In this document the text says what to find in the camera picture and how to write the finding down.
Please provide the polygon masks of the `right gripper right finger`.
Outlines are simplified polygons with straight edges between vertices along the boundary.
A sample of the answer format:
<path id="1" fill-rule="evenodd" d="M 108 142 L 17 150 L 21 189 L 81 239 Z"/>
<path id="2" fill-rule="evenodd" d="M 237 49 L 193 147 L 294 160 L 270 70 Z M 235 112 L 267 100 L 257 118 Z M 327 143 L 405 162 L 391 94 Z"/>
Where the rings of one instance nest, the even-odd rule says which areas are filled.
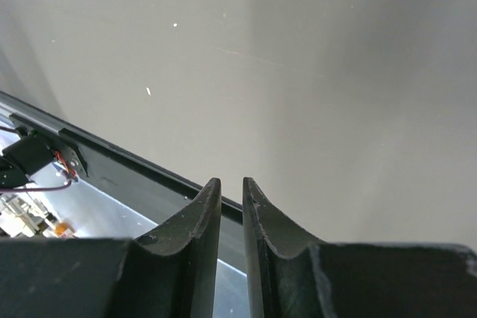
<path id="1" fill-rule="evenodd" d="M 476 254 L 457 244 L 330 243 L 243 180 L 252 317 L 474 317 Z"/>

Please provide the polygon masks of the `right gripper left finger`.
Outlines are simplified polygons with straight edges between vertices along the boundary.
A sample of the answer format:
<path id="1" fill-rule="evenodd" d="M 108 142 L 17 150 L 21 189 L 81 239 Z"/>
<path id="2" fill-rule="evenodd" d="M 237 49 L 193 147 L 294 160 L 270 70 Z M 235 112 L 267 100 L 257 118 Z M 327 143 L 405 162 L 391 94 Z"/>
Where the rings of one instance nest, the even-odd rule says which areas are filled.
<path id="1" fill-rule="evenodd" d="M 1 241 L 3 317 L 210 317 L 221 182 L 136 240 Z"/>

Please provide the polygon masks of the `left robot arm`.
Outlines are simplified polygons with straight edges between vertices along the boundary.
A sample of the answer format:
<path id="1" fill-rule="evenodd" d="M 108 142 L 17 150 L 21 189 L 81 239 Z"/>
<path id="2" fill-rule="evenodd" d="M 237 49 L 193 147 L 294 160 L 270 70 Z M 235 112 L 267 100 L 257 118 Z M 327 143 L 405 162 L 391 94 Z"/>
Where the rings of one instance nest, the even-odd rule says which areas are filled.
<path id="1" fill-rule="evenodd" d="M 32 175 L 54 159 L 54 151 L 39 135 L 22 136 L 1 150 L 1 192 L 28 184 Z"/>

